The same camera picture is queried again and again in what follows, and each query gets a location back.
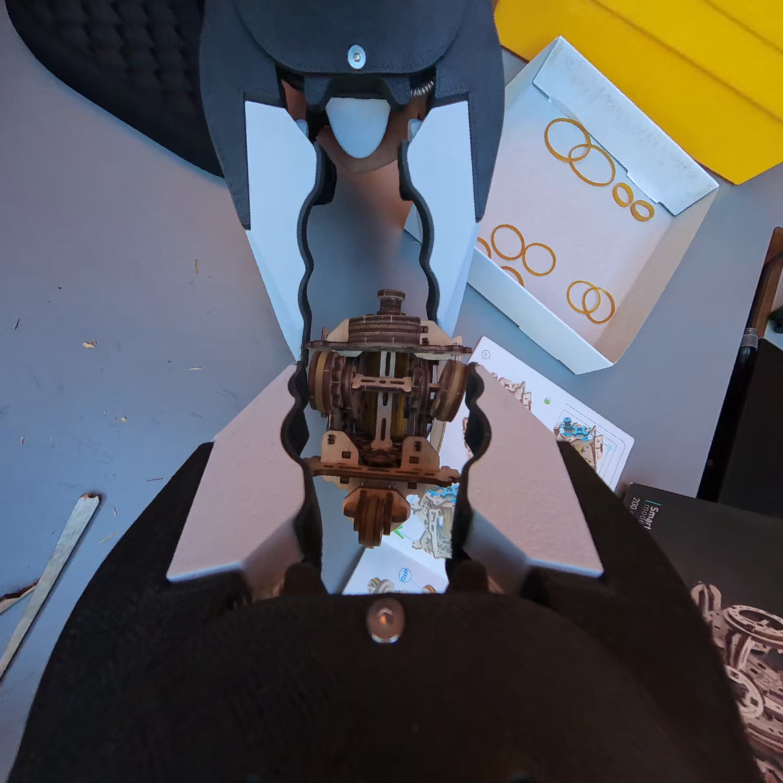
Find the brown pipe post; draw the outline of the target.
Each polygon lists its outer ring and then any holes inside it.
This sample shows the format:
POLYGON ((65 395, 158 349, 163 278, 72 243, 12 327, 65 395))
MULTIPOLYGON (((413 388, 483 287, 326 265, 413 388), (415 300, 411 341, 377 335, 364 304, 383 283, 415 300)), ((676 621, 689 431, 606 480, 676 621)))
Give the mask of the brown pipe post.
POLYGON ((768 320, 773 311, 774 299, 778 290, 782 269, 782 227, 772 232, 761 275, 759 277, 752 307, 741 339, 739 359, 745 363, 757 350, 759 338, 767 330, 768 320))

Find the group of yellow rubber bands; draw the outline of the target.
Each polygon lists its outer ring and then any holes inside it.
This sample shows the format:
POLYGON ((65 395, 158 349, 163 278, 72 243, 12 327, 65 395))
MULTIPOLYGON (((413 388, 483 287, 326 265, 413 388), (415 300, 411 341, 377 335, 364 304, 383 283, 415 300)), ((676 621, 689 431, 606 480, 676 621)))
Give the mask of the group of yellow rubber bands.
POLYGON ((545 113, 501 142, 478 248, 596 341, 670 222, 581 124, 545 113))

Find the person's left hand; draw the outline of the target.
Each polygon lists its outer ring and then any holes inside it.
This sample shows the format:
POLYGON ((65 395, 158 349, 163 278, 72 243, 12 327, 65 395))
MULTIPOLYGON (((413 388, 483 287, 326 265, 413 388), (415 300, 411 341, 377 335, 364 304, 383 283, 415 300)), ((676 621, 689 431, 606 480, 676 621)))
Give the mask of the person's left hand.
POLYGON ((354 174, 365 174, 377 171, 392 162, 396 163, 398 160, 398 148, 399 144, 381 144, 369 156, 356 158, 350 156, 339 143, 335 142, 328 145, 327 153, 330 160, 340 170, 344 169, 354 174))

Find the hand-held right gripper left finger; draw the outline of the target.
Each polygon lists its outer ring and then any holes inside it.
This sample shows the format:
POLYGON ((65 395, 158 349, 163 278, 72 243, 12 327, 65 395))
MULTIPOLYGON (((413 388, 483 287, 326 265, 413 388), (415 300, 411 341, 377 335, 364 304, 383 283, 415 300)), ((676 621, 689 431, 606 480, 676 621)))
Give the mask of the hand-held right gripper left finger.
POLYGON ((170 582, 239 573, 269 597, 289 569, 319 571, 323 532, 308 442, 303 363, 287 367, 216 437, 168 567, 170 582))

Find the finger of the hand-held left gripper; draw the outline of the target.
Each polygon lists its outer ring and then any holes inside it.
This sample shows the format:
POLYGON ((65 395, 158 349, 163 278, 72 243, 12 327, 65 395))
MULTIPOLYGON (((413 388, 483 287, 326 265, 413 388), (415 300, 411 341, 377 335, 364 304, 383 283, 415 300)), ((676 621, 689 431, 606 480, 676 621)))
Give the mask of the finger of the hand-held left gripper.
POLYGON ((248 240, 294 360, 310 341, 308 282, 314 262, 306 228, 327 190, 330 164, 305 123, 281 106, 247 101, 248 240))
POLYGON ((398 152, 400 186, 420 216, 420 265, 428 285, 427 316, 453 334, 478 223, 468 102, 430 109, 398 152))

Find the black model kit box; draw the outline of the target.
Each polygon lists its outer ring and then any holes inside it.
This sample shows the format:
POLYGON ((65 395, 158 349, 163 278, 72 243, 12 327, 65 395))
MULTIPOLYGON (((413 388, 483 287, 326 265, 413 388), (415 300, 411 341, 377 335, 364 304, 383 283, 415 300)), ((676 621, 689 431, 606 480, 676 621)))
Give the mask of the black model kit box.
POLYGON ((764 781, 782 781, 782 522, 630 484, 624 502, 690 590, 764 781))

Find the thin wooden strip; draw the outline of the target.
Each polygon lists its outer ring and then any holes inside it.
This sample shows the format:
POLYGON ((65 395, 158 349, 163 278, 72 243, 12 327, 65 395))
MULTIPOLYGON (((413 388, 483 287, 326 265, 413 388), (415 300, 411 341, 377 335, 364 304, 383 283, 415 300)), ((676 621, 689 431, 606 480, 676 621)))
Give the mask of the thin wooden strip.
POLYGON ((46 602, 49 593, 54 588, 55 583, 60 577, 68 563, 76 545, 82 538, 82 535, 91 521, 93 514, 98 508, 102 496, 98 493, 86 493, 82 495, 74 505, 73 511, 68 518, 64 531, 55 546, 54 552, 50 556, 41 578, 30 588, 25 588, 21 596, 28 593, 32 595, 25 611, 18 621, 17 626, 6 646, 1 660, 1 678, 5 677, 5 671, 10 667, 19 651, 28 631, 31 629, 38 613, 46 602))

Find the black flat panel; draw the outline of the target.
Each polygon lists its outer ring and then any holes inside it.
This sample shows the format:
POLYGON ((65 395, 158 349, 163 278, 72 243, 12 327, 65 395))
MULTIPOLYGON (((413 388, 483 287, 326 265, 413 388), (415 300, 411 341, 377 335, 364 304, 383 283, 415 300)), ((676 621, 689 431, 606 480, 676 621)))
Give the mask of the black flat panel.
POLYGON ((782 516, 782 352, 765 339, 740 348, 697 496, 782 516))

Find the wooden mechanical model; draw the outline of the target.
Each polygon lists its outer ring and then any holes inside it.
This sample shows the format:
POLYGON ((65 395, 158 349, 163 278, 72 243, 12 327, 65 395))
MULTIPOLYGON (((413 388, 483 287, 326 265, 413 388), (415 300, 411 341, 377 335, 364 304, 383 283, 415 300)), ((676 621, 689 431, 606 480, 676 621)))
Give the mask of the wooden mechanical model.
POLYGON ((327 419, 314 476, 342 487, 358 542, 376 547, 411 514, 407 496, 458 482, 429 440, 456 416, 471 353, 434 321, 403 313, 405 294, 383 289, 376 314, 346 319, 311 341, 309 405, 327 419))

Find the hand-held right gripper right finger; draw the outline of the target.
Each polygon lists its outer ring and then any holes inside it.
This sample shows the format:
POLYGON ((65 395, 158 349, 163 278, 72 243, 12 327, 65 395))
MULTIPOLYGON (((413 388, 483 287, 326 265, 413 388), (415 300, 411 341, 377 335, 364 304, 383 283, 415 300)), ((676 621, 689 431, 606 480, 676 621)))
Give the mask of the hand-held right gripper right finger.
POLYGON ((601 577, 602 561, 551 431, 484 367, 471 364, 453 559, 482 564, 504 593, 531 568, 601 577))

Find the black quilted cushion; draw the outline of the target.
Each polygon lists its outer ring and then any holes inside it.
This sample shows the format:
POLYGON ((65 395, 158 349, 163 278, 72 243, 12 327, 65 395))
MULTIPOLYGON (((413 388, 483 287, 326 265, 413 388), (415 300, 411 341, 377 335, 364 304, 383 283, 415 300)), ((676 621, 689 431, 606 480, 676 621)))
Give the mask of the black quilted cushion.
POLYGON ((222 177, 203 113, 203 1, 7 1, 34 56, 93 103, 222 177))

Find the yellow plastic bin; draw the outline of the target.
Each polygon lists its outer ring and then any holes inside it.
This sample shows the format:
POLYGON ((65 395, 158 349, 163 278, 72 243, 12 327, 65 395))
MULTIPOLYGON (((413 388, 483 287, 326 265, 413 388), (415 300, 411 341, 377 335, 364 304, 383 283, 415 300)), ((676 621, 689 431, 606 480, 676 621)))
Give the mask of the yellow plastic bin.
POLYGON ((526 60, 567 39, 734 184, 781 162, 781 1, 500 1, 495 23, 526 60))

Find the illustrated instruction booklet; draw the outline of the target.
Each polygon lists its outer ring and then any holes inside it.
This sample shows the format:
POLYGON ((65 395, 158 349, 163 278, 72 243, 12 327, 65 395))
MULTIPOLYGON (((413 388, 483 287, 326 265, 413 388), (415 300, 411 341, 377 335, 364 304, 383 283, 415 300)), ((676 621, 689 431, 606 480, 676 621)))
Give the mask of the illustrated instruction booklet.
MULTIPOLYGON (((615 489, 634 439, 507 350, 482 338, 471 360, 488 370, 514 398, 568 444, 588 468, 615 489)), ((465 438, 469 409, 462 403, 445 428, 442 462, 462 471, 473 453, 465 438)), ((459 485, 409 495, 413 516, 376 549, 366 550, 345 585, 345 594, 434 593, 446 587, 445 563, 453 558, 453 519, 459 485)))

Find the white cardboard tray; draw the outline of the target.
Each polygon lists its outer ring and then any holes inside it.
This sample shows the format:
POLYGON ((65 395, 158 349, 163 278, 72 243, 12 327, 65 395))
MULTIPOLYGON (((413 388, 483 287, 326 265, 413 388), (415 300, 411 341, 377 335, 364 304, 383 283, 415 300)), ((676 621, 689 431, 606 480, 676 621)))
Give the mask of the white cardboard tray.
POLYGON ((574 374, 611 367, 719 185, 563 37, 505 98, 467 281, 574 374))

